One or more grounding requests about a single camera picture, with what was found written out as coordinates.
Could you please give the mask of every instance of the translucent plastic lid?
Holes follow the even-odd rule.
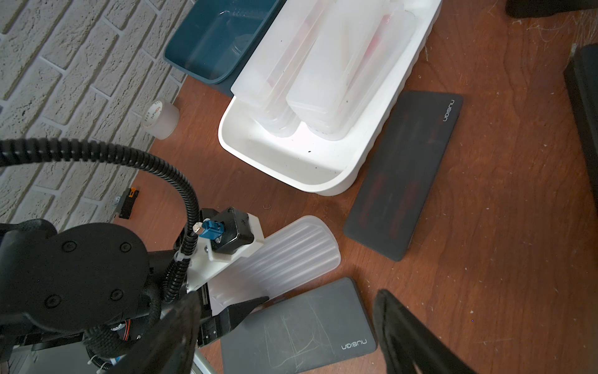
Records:
[[[391,2],[337,0],[288,93],[291,107],[335,110]]]
[[[335,269],[340,260],[328,226],[312,215],[301,217],[208,282],[212,313],[256,297],[273,299]]]
[[[315,39],[312,32],[330,3],[288,0],[232,86],[234,95],[249,105],[264,107],[280,93],[309,50]],[[298,53],[303,56],[295,59]]]

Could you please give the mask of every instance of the wooden table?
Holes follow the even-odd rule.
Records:
[[[235,206],[269,235],[315,215],[342,263],[291,294],[353,277],[371,313],[387,288],[479,373],[598,371],[598,220],[563,81],[572,44],[596,42],[597,11],[513,20],[503,0],[445,0],[405,89],[459,93],[465,103],[405,259],[394,263],[342,227],[368,169],[346,192],[296,190],[224,151],[229,98],[187,79],[181,121],[151,152],[178,167],[200,205]],[[129,221],[151,251],[185,222],[177,192],[141,173]],[[203,350],[222,372],[220,345]],[[385,373],[380,350],[314,373]]]

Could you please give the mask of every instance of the black power bank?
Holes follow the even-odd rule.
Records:
[[[598,44],[575,53],[565,69],[565,83],[598,209]]]
[[[451,93],[402,93],[344,224],[354,241],[405,255],[463,104]]]

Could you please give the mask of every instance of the translucent plastic container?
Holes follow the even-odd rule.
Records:
[[[397,9],[385,15],[334,115],[306,119],[307,127],[324,139],[343,139],[407,47],[415,25],[416,18],[408,11]]]
[[[208,282],[212,313],[256,297],[273,299],[339,264],[338,244],[328,226],[312,215],[301,217]]]
[[[231,88],[250,106],[252,118],[276,136],[290,136],[299,126],[286,94],[331,2],[287,0]]]
[[[299,118],[334,116],[382,16],[398,1],[337,0],[286,97]]]

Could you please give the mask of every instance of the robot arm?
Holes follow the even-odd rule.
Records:
[[[182,299],[192,300],[188,307],[197,302],[193,339],[202,346],[267,300],[233,305],[212,316],[206,284],[263,245],[257,217],[234,208],[199,209],[191,184],[177,169],[133,148],[68,139],[0,142],[0,167],[59,160],[107,162],[155,174],[180,192],[187,223],[172,250],[156,253],[115,224],[91,223],[61,233],[44,220],[0,225],[0,363],[15,345],[49,348],[84,336],[88,348],[128,353],[133,347],[125,341],[128,334],[112,328],[133,320],[149,330],[163,307]]]

